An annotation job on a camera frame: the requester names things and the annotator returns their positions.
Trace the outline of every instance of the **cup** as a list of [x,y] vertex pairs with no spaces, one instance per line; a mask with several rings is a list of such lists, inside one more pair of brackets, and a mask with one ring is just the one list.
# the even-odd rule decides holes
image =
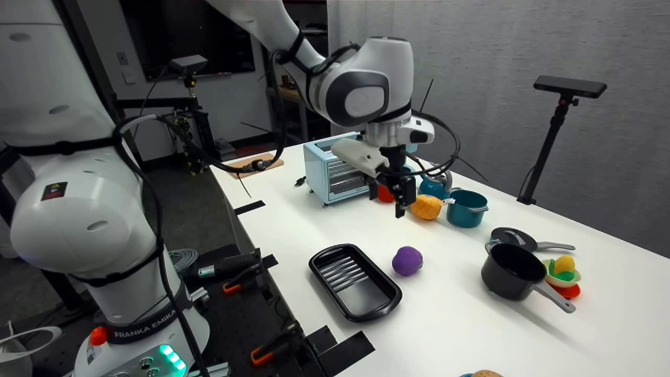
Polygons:
[[488,199],[476,190],[452,190],[445,219],[458,227],[476,227],[488,212]]
[[439,200],[447,199],[447,183],[439,176],[423,176],[419,183],[419,195],[438,196]]

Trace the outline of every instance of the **black cable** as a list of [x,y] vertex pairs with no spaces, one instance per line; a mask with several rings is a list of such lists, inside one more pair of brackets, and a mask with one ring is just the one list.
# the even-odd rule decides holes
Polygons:
[[188,149],[188,153],[218,169],[230,171],[230,173],[248,173],[248,171],[264,171],[266,168],[269,168],[284,150],[284,138],[280,135],[274,149],[274,156],[264,161],[264,159],[254,159],[248,165],[244,168],[232,168],[232,165],[223,165],[222,161],[218,161],[216,156],[207,155],[203,149],[199,149],[188,133],[185,133],[185,130],[176,128],[169,120],[166,116],[156,116],[162,124],[166,124],[167,128],[171,128],[171,131],[185,143],[185,146]]
[[248,122],[241,122],[241,125],[244,125],[244,128],[254,128],[254,130],[260,130],[260,131],[266,131],[266,133],[274,133],[271,130],[266,130],[266,128],[255,125],[255,124],[248,124]]
[[458,155],[460,155],[460,138],[458,138],[457,131],[455,131],[450,125],[445,125],[439,116],[429,114],[429,113],[420,113],[420,110],[413,110],[413,113],[419,114],[419,116],[423,116],[423,120],[426,120],[426,122],[432,122],[434,125],[445,130],[445,131],[452,135],[452,139],[455,139],[455,150],[452,150],[452,155],[450,155],[444,163],[438,163],[438,165],[434,165],[434,168],[426,168],[426,169],[420,169],[420,171],[413,171],[413,173],[416,173],[416,176],[419,176],[419,173],[434,173],[434,171],[444,173],[445,169],[450,169],[450,168],[455,165],[455,161],[457,161]]
[[[145,100],[142,100],[142,105],[141,105],[141,116],[142,116],[142,113],[145,113],[145,106],[147,106],[147,100],[149,100],[150,92],[153,92],[154,85],[166,77],[166,72],[167,72],[167,67],[162,67],[158,75],[150,82],[150,85],[149,85],[149,90],[147,90],[147,93],[145,93]],[[141,131],[141,125],[134,125],[131,138],[135,138],[139,131]]]
[[153,87],[166,77],[166,72],[167,72],[167,67],[164,64],[162,72],[150,82],[150,85],[147,90],[147,97],[145,97],[142,106],[141,106],[141,114],[145,113],[145,106],[147,106],[147,100],[149,100]]
[[139,313],[128,327],[135,324],[141,318],[145,318],[150,309],[154,309],[158,304],[164,304],[167,300],[167,294],[164,294],[162,300],[156,300],[153,306],[149,306],[149,309],[145,309],[142,313]]
[[306,92],[303,92],[303,98],[306,98],[306,103],[308,103],[310,109],[314,109],[312,97],[310,97],[310,92],[312,92],[312,79],[314,79],[315,75],[324,72],[330,64],[334,64],[347,49],[358,49],[358,47],[359,47],[358,44],[342,46],[342,47],[332,49],[332,54],[326,56],[321,64],[314,64],[314,67],[310,67],[308,70],[303,70],[303,72],[306,72]]
[[248,190],[247,190],[244,179],[238,176],[238,171],[236,171],[235,176],[236,176],[236,179],[242,183],[242,188],[244,188],[247,196],[251,199],[251,195],[248,195]]
[[426,90],[424,90],[424,93],[423,93],[423,100],[420,100],[420,106],[419,106],[419,110],[423,110],[423,106],[424,106],[424,100],[426,100],[426,97],[432,93],[432,90],[434,90],[434,77],[432,77],[432,84],[426,84]]
[[472,169],[488,183],[488,177],[472,163],[464,161],[460,155],[457,159],[468,169]]
[[423,161],[419,156],[415,156],[415,155],[405,155],[405,156],[413,159],[419,165],[420,171],[424,171],[424,165],[423,165]]
[[[118,135],[115,150],[122,156],[122,161],[141,177],[142,187],[149,190],[149,196],[150,196],[150,203],[153,203],[153,212],[154,212],[154,230],[153,232],[154,232],[154,238],[156,238],[156,246],[164,246],[164,208],[162,208],[158,195],[153,188],[153,183],[149,181],[147,173],[128,155],[128,150],[126,150],[126,146],[122,143],[122,133],[118,133],[122,128],[123,128],[123,124],[118,125],[118,130],[115,130],[115,135]],[[173,293],[169,289],[167,272],[166,272],[166,252],[164,248],[158,252],[158,274],[162,274],[162,285],[166,289],[169,306],[173,307],[176,318],[177,318],[177,322],[182,327],[182,332],[187,337],[188,350],[191,350],[195,362],[199,364],[201,374],[210,377],[210,371],[204,366],[203,353],[201,353],[201,350],[199,350],[199,346],[195,342],[193,328],[191,328],[182,307],[177,306],[177,302],[176,302],[176,298],[173,298]]]

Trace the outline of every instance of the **black tray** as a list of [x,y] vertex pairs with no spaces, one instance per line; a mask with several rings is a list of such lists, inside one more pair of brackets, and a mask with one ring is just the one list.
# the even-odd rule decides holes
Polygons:
[[355,245],[322,248],[312,256],[310,267],[354,322],[380,318],[401,300],[399,286]]

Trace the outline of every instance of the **white table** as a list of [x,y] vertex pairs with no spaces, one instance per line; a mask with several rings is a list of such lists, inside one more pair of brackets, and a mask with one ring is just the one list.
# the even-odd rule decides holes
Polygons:
[[[489,199],[480,227],[455,227],[444,216],[396,219],[394,205],[367,196],[322,208],[308,187],[295,188],[303,176],[301,146],[286,149],[282,161],[244,177],[251,199],[232,176],[216,169],[213,176],[232,208],[266,203],[241,213],[241,221],[264,253],[277,256],[269,272],[303,330],[328,324],[337,342],[355,330],[373,342],[375,351],[342,374],[457,377],[480,369],[504,377],[670,374],[670,259],[457,173],[455,187]],[[581,294],[574,313],[537,293],[516,304],[484,286],[484,243],[496,226],[577,246]],[[312,276],[308,259],[334,243],[355,243],[399,285],[403,298],[390,316],[347,322]],[[392,270],[401,245],[424,259],[409,278]]]

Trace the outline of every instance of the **black saucepan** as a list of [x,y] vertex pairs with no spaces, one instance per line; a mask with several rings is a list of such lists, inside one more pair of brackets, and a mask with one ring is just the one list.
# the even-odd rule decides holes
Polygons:
[[547,267],[534,253],[508,243],[491,245],[481,267],[486,286],[500,298],[522,302],[537,290],[560,309],[574,312],[574,304],[559,294],[544,276]]

